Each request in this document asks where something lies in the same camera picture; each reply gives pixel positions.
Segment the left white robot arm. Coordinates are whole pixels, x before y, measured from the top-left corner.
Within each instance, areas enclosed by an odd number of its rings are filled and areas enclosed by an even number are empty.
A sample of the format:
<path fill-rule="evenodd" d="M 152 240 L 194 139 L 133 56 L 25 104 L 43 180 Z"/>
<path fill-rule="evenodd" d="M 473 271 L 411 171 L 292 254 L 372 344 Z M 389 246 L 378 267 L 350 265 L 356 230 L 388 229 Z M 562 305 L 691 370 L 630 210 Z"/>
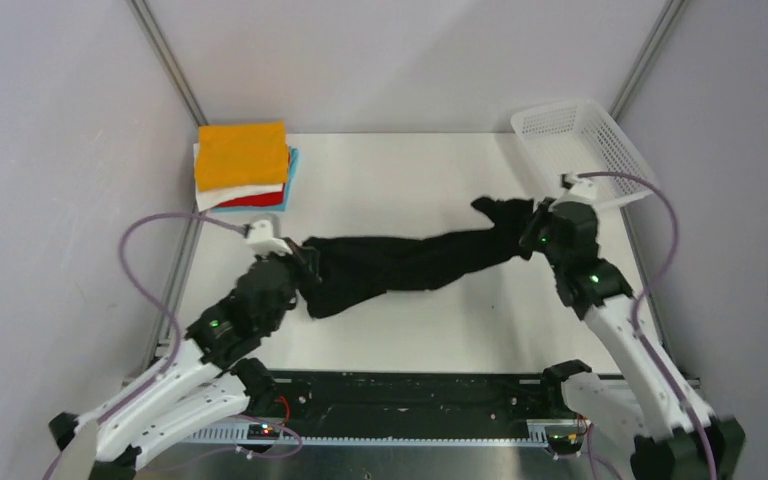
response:
<path fill-rule="evenodd" d="M 98 426 L 87 479 L 132 479 L 157 455 L 224 417 L 262 416 L 277 397 L 271 373 L 252 352 L 296 306 L 300 288 L 319 283 L 319 255 L 289 244 L 258 255 L 229 293 L 190 324 L 175 354 L 95 410 L 62 412 L 48 423 L 60 450 Z"/>

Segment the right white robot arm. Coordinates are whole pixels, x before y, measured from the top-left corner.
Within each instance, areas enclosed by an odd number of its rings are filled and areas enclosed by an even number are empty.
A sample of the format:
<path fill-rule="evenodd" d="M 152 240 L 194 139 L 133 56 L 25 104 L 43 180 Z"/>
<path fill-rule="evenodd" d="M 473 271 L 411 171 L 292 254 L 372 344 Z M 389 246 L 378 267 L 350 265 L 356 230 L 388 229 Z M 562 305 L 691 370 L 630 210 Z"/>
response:
<path fill-rule="evenodd" d="M 526 258 L 545 256 L 562 304 L 575 312 L 607 349 L 633 394 L 612 392 L 579 360 L 545 370 L 552 383 L 540 394 L 558 418 L 572 411 L 621 447 L 629 447 L 637 479 L 730 479 L 746 435 L 735 418 L 717 416 L 682 377 L 635 317 L 633 290 L 621 271 L 599 255 L 598 218 L 577 201 L 541 201 L 526 221 Z"/>

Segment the black t-shirt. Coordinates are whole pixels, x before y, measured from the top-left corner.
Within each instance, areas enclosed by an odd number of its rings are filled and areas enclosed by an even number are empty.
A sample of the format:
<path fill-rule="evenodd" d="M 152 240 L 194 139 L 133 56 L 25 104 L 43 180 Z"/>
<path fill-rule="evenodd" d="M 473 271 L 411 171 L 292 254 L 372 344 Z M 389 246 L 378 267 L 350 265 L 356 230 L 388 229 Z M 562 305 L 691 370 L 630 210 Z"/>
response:
<path fill-rule="evenodd" d="M 479 197 L 471 207 L 488 229 L 460 230 L 426 238 L 393 236 L 310 237 L 321 281 L 300 288 L 315 319 L 337 315 L 390 292 L 434 291 L 467 274 L 521 254 L 519 239 L 534 213 L 532 199 Z"/>

